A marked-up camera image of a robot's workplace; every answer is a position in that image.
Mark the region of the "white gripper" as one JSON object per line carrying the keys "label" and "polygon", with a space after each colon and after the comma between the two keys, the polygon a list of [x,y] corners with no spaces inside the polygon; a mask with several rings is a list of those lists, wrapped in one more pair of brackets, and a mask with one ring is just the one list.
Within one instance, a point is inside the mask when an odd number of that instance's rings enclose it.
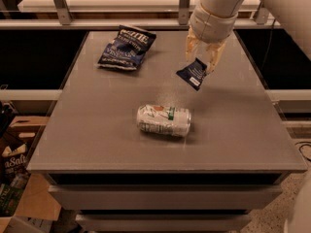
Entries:
{"label": "white gripper", "polygon": [[218,65],[225,49],[226,38],[231,34],[237,15],[220,17],[208,12],[201,4],[195,6],[190,16],[190,28],[186,38],[186,61],[195,60],[200,41],[207,43],[207,73]]}

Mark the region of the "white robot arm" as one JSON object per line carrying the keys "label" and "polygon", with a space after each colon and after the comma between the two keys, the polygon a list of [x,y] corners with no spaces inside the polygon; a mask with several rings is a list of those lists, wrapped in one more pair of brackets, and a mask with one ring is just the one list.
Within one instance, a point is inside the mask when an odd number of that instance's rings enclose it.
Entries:
{"label": "white robot arm", "polygon": [[[206,44],[211,68],[223,54],[245,0],[199,0],[189,20],[186,60],[194,59],[200,43]],[[294,42],[311,58],[311,0],[259,0]]]}

